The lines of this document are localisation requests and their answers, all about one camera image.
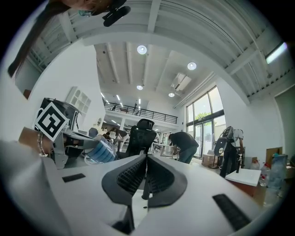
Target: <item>bracelet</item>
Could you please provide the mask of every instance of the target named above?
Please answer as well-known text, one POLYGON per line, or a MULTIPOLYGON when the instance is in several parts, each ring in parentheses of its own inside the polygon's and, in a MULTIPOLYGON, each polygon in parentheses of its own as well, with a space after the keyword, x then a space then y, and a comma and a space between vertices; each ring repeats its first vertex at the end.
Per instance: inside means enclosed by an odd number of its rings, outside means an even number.
POLYGON ((44 156, 45 152, 44 152, 44 149, 43 149, 43 133, 41 131, 38 133, 37 144, 38 144, 40 154, 42 156, 44 156))

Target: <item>air conditioning unit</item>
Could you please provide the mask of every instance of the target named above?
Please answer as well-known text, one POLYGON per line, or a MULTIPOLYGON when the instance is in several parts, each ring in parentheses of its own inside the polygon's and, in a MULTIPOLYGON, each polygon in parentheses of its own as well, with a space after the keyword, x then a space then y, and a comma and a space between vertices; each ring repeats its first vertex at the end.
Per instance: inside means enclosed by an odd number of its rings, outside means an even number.
POLYGON ((175 91, 184 90, 184 88, 189 84, 192 79, 185 74, 178 73, 175 77, 171 87, 175 89, 175 91))

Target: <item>black railing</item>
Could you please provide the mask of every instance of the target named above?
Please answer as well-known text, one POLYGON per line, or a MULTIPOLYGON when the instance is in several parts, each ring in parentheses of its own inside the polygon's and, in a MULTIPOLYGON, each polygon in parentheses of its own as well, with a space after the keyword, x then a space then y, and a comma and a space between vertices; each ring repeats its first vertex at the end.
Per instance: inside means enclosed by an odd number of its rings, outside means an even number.
POLYGON ((145 109, 138 109, 134 108, 132 106, 121 106, 120 104, 116 103, 107 103, 104 101, 105 109, 109 111, 115 111, 115 112, 122 112, 126 114, 131 114, 135 116, 141 116, 148 119, 155 119, 155 120, 161 120, 166 121, 169 123, 177 124, 177 117, 171 116, 159 112, 153 112, 145 109))

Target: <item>hair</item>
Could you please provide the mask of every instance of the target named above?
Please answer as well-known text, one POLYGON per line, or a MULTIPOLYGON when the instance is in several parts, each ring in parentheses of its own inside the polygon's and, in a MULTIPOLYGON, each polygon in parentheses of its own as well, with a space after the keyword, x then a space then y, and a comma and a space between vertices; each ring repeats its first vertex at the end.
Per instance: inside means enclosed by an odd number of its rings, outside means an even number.
POLYGON ((8 74, 10 75, 10 77, 12 77, 15 72, 19 71, 27 55, 29 54, 30 49, 32 48, 50 19, 58 14, 64 13, 69 9, 69 6, 63 4, 60 1, 51 1, 46 5, 44 11, 38 16, 34 26, 24 40, 15 60, 8 67, 8 74))

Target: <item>fluorescent light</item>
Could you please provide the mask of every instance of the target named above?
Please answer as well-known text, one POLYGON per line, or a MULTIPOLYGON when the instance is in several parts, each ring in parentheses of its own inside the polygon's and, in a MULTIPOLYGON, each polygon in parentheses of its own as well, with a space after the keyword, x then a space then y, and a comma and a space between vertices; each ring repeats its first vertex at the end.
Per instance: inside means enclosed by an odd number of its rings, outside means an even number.
POLYGON ((148 50, 147 50, 146 46, 139 45, 138 48, 137 48, 137 51, 138 51, 139 54, 144 55, 144 54, 147 53, 148 50))
POLYGON ((195 62, 190 62, 190 63, 188 64, 188 69, 189 69, 189 70, 193 71, 193 70, 195 70, 196 68, 197 68, 197 64, 196 64, 195 62))
POLYGON ((282 43, 274 52, 272 52, 267 58, 266 62, 270 64, 273 60, 275 60, 279 55, 281 55, 287 49, 287 44, 282 43))

